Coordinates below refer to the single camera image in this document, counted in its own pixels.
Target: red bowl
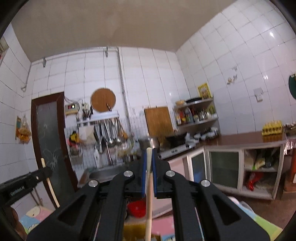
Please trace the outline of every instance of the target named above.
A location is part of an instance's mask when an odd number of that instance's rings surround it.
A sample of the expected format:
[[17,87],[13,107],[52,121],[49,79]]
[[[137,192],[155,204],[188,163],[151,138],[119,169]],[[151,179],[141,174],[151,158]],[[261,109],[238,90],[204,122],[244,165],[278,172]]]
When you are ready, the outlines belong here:
[[136,218],[142,218],[146,215],[146,201],[144,200],[131,202],[127,207],[129,213]]

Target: rectangular cutting board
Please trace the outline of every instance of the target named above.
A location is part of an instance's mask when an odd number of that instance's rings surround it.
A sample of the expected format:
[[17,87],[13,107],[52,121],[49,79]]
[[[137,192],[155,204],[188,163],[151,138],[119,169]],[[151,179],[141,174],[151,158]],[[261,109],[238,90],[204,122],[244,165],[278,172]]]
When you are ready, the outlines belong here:
[[165,136],[172,134],[173,126],[168,107],[156,107],[144,109],[148,131],[150,136],[158,137],[163,143]]

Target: ceiling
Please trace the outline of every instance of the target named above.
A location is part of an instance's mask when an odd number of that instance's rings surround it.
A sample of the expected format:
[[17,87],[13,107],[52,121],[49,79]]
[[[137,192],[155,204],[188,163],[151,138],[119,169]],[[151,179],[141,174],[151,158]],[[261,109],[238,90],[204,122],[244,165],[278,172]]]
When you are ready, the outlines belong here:
[[30,61],[98,46],[176,51],[234,0],[29,0],[12,20]]

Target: white tiled wall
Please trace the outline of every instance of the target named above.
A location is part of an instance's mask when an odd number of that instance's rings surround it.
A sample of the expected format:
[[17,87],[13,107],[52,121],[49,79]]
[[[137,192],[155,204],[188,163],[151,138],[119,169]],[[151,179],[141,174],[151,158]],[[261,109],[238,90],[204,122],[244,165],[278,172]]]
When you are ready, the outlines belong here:
[[[120,48],[120,57],[127,104],[134,132],[147,134],[146,122],[138,121],[143,108],[168,106],[190,97],[188,88],[173,52],[145,48]],[[23,105],[30,115],[30,99],[65,92],[71,100],[90,102],[92,93],[98,88],[109,88],[116,96],[113,108],[125,117],[117,54],[109,50],[108,57],[102,49],[74,51],[46,58],[32,64]],[[66,126],[74,126],[75,118],[66,118]]]
[[[295,33],[271,2],[234,2],[176,55],[191,97],[198,95],[197,86],[208,83],[222,134],[260,131],[272,120],[296,121],[296,100],[288,87],[289,76],[296,72]],[[237,80],[227,85],[234,74]],[[256,88],[264,92],[259,103]]]
[[[32,171],[26,158],[27,146],[15,140],[16,117],[22,117],[24,100],[28,105],[28,100],[23,98],[21,87],[25,85],[31,63],[11,25],[8,26],[3,37],[9,49],[0,65],[0,183]],[[48,195],[46,192],[44,194],[43,184],[38,185],[37,189],[46,202]],[[26,195],[12,205],[19,217],[34,206],[35,202],[30,195]]]

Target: sink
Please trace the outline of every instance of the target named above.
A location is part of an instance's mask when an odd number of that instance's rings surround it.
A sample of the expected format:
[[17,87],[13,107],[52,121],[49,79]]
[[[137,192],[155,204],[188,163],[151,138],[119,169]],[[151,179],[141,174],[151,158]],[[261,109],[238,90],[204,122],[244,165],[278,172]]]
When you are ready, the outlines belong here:
[[112,180],[117,174],[127,170],[125,164],[118,164],[111,167],[103,167],[100,169],[86,169],[78,182],[77,187],[82,188],[90,180],[97,180],[99,183]]

